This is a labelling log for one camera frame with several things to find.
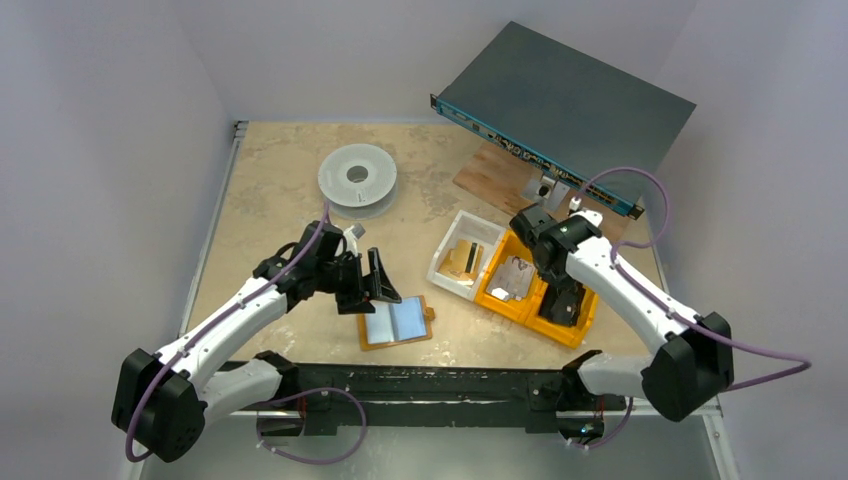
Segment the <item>yellow leather card holder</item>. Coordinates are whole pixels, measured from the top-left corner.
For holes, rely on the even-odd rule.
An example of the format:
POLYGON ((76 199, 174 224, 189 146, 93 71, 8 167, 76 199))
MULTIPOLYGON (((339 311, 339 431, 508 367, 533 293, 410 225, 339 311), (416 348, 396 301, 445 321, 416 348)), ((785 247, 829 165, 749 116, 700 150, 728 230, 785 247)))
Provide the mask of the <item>yellow leather card holder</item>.
POLYGON ((372 351, 429 340, 435 319, 435 310, 423 296, 407 297, 399 304, 377 303, 374 313, 357 316, 360 349, 372 351))

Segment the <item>gold credit cards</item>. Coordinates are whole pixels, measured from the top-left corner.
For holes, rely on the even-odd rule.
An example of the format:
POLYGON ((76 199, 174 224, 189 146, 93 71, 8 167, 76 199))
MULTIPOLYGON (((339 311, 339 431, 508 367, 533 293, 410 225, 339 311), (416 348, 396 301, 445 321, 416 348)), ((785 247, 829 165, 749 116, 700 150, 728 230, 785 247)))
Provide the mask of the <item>gold credit cards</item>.
POLYGON ((483 253, 484 248, 480 243, 460 239, 448 251, 438 272, 462 286, 471 287, 479 275, 483 253))

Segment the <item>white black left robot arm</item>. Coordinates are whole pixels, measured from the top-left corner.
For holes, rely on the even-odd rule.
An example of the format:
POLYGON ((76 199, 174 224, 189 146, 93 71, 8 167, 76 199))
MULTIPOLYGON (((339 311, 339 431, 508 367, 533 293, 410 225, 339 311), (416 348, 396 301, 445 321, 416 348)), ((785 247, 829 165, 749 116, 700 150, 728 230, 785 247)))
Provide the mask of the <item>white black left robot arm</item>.
POLYGON ((263 259, 241 288, 197 327, 153 353, 123 361, 111 422, 125 434, 128 460, 154 455, 173 462, 212 422, 245 407, 284 409, 307 396, 298 367, 266 351, 241 366, 224 365, 248 340, 316 293, 334 297, 340 315, 366 314, 402 298, 379 251, 356 249, 349 231, 313 221, 297 242, 263 259))

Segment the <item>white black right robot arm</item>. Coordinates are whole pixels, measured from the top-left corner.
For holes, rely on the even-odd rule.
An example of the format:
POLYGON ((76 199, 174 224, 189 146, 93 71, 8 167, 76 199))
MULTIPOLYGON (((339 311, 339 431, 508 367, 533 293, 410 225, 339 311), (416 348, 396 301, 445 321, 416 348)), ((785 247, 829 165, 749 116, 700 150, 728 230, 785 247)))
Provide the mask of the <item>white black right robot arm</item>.
POLYGON ((584 354, 564 367, 561 392, 576 407, 602 395, 644 399, 680 422, 733 383, 731 327, 717 313, 703 316, 671 298, 630 265, 603 236, 602 221, 592 210, 558 221, 531 205, 509 222, 545 283, 596 293, 648 350, 643 357, 584 354))

